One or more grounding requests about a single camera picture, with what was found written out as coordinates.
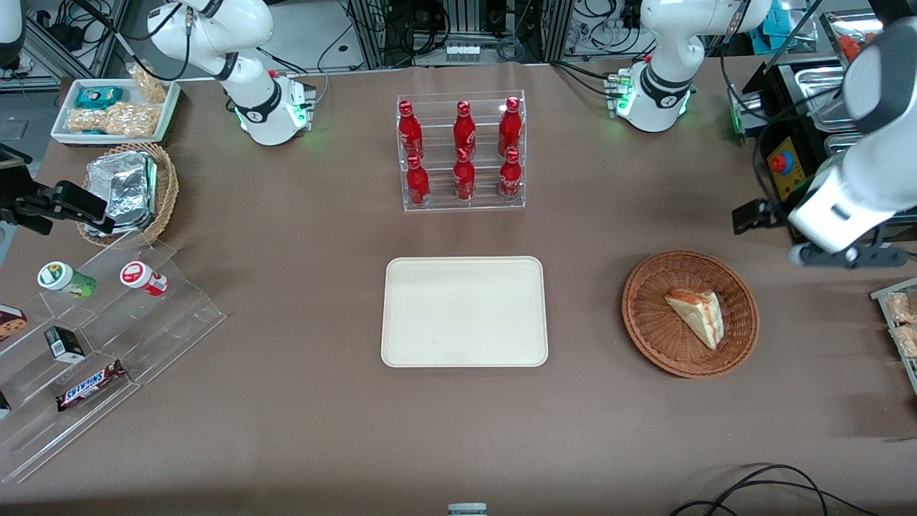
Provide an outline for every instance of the snickers bar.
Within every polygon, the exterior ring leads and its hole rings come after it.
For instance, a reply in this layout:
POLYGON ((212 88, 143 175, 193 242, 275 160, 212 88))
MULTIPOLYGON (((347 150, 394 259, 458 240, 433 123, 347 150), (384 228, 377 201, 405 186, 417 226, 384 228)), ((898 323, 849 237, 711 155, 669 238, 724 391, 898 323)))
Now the snickers bar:
POLYGON ((121 365, 120 360, 115 360, 107 365, 105 369, 86 378, 80 385, 67 391, 67 394, 57 397, 58 412, 69 409, 80 401, 91 397, 102 387, 109 384, 115 378, 127 374, 125 368, 121 365))

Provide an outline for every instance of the coca-cola bottle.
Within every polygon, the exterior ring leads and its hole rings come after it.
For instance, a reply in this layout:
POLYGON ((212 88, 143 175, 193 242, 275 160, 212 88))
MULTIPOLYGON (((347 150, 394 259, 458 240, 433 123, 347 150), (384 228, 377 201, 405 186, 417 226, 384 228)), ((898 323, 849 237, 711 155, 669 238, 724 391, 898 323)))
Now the coca-cola bottle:
POLYGON ((455 125, 452 126, 456 149, 466 149, 469 156, 474 156, 475 127, 474 120, 471 118, 471 104, 467 100, 459 100, 456 110, 458 116, 455 125))
POLYGON ((468 149, 456 149, 456 165, 452 167, 456 179, 456 198, 470 201, 474 197, 474 165, 468 149))
POLYGON ((398 103, 398 135, 401 137, 402 146, 408 156, 416 154, 424 157, 424 135, 420 130, 420 120, 414 115, 414 106, 411 101, 403 100, 398 103))
POLYGON ((417 154, 407 157, 407 192, 414 206, 425 207, 430 204, 430 177, 424 167, 420 166, 420 156, 417 154))
POLYGON ((519 164, 519 150, 510 147, 506 150, 506 162, 500 167, 500 184, 497 185, 497 196, 503 202, 510 202, 519 196, 519 184, 522 182, 522 166, 519 164))
POLYGON ((522 117, 519 116, 519 97, 511 96, 506 99, 506 111, 500 119, 500 139, 497 143, 497 152, 506 156, 506 150, 519 145, 519 135, 522 134, 522 117))

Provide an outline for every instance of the brown table surface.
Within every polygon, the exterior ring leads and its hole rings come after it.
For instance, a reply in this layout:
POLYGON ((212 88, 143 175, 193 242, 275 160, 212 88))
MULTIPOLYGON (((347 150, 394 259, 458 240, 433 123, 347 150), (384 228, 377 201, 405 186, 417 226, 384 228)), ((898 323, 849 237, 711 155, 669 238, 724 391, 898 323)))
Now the brown table surface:
MULTIPOLYGON (((729 63, 743 84, 759 60, 729 63)), ((730 211, 760 195, 751 146, 731 136, 716 62, 696 85, 673 129, 645 134, 546 65, 335 76, 315 129, 267 148, 224 111, 218 84, 183 84, 168 148, 181 193, 162 239, 230 316, 35 475, 0 487, 0 511, 426 516, 480 500, 495 516, 667 514, 783 462, 854 503, 913 514, 917 405, 867 295, 913 267, 798 269, 785 230, 734 236, 730 211), (404 214, 395 97, 518 88, 525 210, 404 214), (729 376, 670 376, 624 331, 628 273, 673 248, 722 258, 756 297, 760 341, 729 376), (382 363, 391 259, 517 254, 544 264, 546 364, 382 363)), ((40 179, 78 180, 100 153, 52 142, 40 179)), ((21 230, 0 269, 4 302, 36 295, 47 261, 95 252, 70 222, 49 237, 21 230)), ((731 505, 820 514, 815 497, 778 487, 731 505)))

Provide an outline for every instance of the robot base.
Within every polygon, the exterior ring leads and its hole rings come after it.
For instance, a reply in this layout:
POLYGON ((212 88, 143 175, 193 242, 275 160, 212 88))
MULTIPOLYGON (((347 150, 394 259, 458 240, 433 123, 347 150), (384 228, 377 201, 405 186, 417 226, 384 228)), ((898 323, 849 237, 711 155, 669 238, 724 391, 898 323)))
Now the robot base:
POLYGON ((303 84, 286 77, 274 80, 281 87, 281 102, 263 122, 245 120, 236 110, 242 128, 261 145, 280 145, 296 136, 299 131, 312 127, 315 89, 306 90, 303 84))
POLYGON ((680 106, 660 108, 640 85, 640 73, 645 68, 645 62, 638 62, 619 70, 616 83, 605 81, 605 91, 609 95, 620 95, 620 98, 608 99, 608 110, 612 118, 623 118, 637 129, 661 132, 675 125, 675 120, 685 112, 691 93, 685 94, 680 106))

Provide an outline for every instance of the wicker basket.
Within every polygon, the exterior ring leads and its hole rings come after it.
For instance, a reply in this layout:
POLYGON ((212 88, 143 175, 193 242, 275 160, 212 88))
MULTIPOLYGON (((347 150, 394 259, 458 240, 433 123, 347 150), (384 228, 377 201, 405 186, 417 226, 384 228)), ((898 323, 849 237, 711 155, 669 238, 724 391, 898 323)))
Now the wicker basket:
MULTIPOLYGON (((172 210, 175 208, 175 198, 178 197, 178 175, 175 173, 175 166, 169 159, 169 154, 155 143, 127 143, 115 147, 106 152, 105 155, 126 151, 149 152, 149 155, 156 162, 156 219, 143 231, 146 241, 154 241, 165 231, 166 225, 169 224, 172 210)), ((86 179, 83 180, 83 188, 88 187, 89 176, 87 175, 86 179)), ((121 237, 121 235, 112 235, 100 239, 93 238, 86 233, 82 222, 77 223, 76 228, 87 241, 102 247, 111 245, 121 237)))
POLYGON ((681 249, 644 260, 627 278, 621 310, 637 349, 653 364, 686 378, 732 372, 757 342, 760 319, 748 286, 728 265, 701 252, 681 249), (673 288, 716 293, 725 326, 716 351, 668 305, 665 295, 673 288))

